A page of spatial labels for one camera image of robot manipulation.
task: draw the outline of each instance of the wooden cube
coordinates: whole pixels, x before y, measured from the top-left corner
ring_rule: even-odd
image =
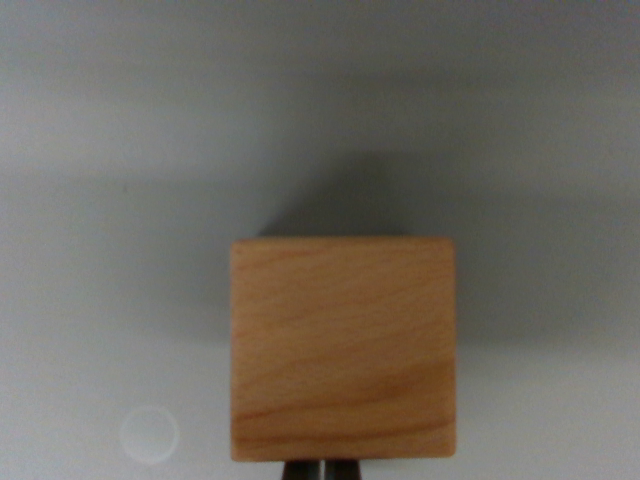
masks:
[[[234,243],[232,458],[452,455],[454,256],[443,238]]]

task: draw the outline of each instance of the wood grain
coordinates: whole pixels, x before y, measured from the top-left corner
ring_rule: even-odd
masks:
[[[231,276],[234,460],[454,453],[450,240],[242,240]]]

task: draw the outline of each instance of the gray background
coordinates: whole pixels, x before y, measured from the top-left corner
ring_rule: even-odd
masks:
[[[278,478],[229,459],[230,243],[387,232],[456,241],[459,446],[364,478],[635,478],[639,8],[2,2],[0,478]]]

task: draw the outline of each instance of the light wood surface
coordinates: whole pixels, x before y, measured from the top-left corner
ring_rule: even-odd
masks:
[[[450,240],[263,238],[232,247],[232,457],[455,451]]]

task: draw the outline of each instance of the wooden block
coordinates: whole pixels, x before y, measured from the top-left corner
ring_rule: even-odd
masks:
[[[234,243],[232,457],[444,457],[455,451],[450,240]]]

